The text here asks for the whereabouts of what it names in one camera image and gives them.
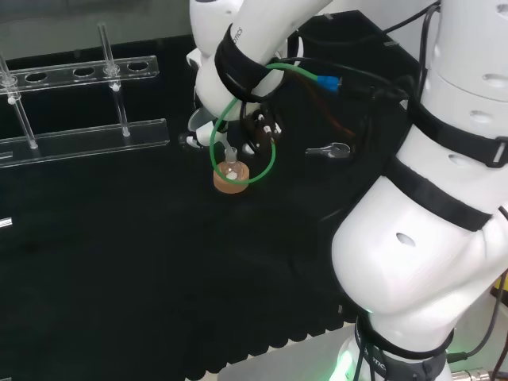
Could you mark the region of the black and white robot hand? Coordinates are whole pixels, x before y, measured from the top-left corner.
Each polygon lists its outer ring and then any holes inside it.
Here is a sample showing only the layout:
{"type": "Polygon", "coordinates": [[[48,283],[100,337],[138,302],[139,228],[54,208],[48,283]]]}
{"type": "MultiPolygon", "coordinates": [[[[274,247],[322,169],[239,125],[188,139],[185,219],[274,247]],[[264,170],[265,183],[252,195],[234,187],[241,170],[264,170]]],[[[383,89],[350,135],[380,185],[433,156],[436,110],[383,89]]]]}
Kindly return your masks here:
{"type": "MultiPolygon", "coordinates": [[[[229,144],[230,134],[240,134],[242,152],[248,156],[268,157],[271,142],[277,143],[283,131],[277,109],[268,102],[261,104],[239,102],[236,120],[223,121],[216,133],[215,141],[229,144]]],[[[179,144],[188,151],[201,151],[210,146],[210,135],[217,118],[204,107],[192,113],[187,122],[187,131],[178,136],[179,144]]]]}

